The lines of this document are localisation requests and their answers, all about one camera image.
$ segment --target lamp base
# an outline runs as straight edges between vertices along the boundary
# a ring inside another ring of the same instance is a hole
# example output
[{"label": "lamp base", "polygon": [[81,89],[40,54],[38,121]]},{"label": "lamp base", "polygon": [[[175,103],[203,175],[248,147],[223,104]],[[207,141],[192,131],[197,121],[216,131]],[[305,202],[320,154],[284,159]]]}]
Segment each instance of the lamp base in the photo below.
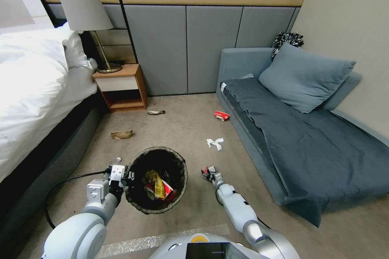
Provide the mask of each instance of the lamp base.
[{"label": "lamp base", "polygon": [[110,69],[108,67],[97,68],[97,71],[99,73],[113,73],[113,72],[120,71],[122,69],[121,64],[109,64],[109,66],[111,67]]}]

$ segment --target sofa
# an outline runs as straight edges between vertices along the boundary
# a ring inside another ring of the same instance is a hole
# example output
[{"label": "sofa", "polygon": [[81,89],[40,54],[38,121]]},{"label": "sofa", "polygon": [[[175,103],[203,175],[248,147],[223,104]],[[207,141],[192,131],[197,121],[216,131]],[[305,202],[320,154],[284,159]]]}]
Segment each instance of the sofa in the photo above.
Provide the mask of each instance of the sofa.
[{"label": "sofa", "polygon": [[386,195],[389,148],[331,113],[361,76],[351,72],[330,98],[303,114],[258,81],[271,53],[223,49],[216,94],[274,202],[319,227],[323,211]]}]

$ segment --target table lamp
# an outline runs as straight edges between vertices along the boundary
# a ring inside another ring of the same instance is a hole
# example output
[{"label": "table lamp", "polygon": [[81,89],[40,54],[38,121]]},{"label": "table lamp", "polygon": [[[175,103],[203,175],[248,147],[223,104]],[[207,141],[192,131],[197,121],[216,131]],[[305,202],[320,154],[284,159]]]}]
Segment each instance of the table lamp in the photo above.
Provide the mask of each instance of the table lamp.
[{"label": "table lamp", "polygon": [[107,12],[100,0],[61,0],[66,19],[71,30],[92,31],[104,57],[105,66],[97,68],[100,73],[112,73],[121,70],[121,64],[110,64],[96,30],[113,28]]}]

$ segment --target yellow snack wrapper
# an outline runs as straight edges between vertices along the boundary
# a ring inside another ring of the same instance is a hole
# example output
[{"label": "yellow snack wrapper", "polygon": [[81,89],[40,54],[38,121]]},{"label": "yellow snack wrapper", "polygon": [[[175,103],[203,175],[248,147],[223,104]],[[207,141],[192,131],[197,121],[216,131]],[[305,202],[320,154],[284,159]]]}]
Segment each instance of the yellow snack wrapper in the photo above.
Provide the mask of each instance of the yellow snack wrapper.
[{"label": "yellow snack wrapper", "polygon": [[154,184],[154,196],[158,198],[165,198],[165,188],[157,171],[147,171],[145,176],[149,180],[150,184]]}]

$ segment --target floor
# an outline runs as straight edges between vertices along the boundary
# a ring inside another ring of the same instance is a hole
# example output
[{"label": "floor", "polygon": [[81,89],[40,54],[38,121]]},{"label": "floor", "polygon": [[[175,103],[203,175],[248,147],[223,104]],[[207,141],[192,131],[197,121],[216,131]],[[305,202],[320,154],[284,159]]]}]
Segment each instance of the floor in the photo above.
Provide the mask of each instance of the floor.
[{"label": "floor", "polygon": [[[211,184],[201,177],[200,169],[216,165],[257,215],[290,240],[302,259],[389,258],[388,197],[324,214],[320,228],[316,228],[274,204],[231,123],[214,118],[214,111],[222,110],[215,94],[155,97],[149,103],[148,109],[166,110],[166,114],[152,116],[145,111],[107,114],[73,175],[103,170],[116,157],[128,163],[141,150],[166,146],[186,160],[188,187],[178,205],[164,214],[145,215],[123,199],[107,227],[105,240],[105,245],[114,243],[111,250],[115,252],[99,257],[148,258],[155,248],[149,248],[145,242],[157,246],[161,238],[186,230],[214,232],[248,245],[217,203]],[[116,141],[109,137],[111,131],[127,129],[136,133],[130,139]],[[222,150],[218,152],[214,146],[209,149],[207,138],[224,138]],[[83,208],[85,186],[91,179],[68,182],[51,199],[50,212],[55,224]],[[39,210],[2,251],[3,257],[39,258],[49,233],[50,227]]]}]

